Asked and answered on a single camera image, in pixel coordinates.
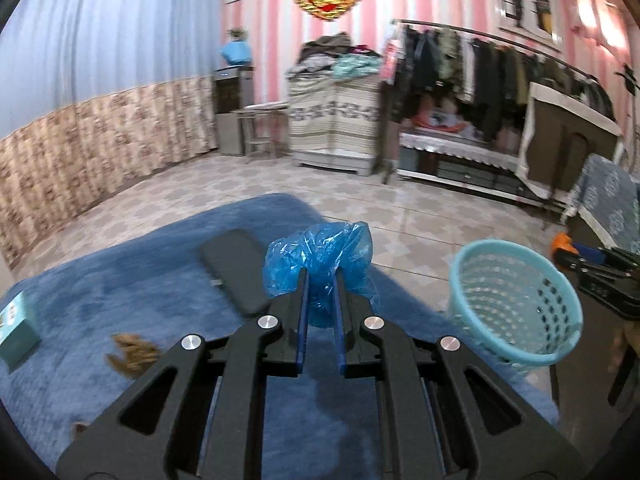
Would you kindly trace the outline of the person's right hand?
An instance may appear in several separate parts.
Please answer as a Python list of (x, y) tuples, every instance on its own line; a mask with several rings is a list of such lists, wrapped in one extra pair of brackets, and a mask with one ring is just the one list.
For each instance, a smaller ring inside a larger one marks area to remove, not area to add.
[(620, 364), (622, 364), (624, 355), (628, 349), (631, 349), (636, 356), (639, 356), (639, 322), (625, 322), (622, 328), (616, 330), (611, 348), (611, 361), (610, 364), (608, 364), (608, 371), (610, 373), (614, 373), (620, 368)]

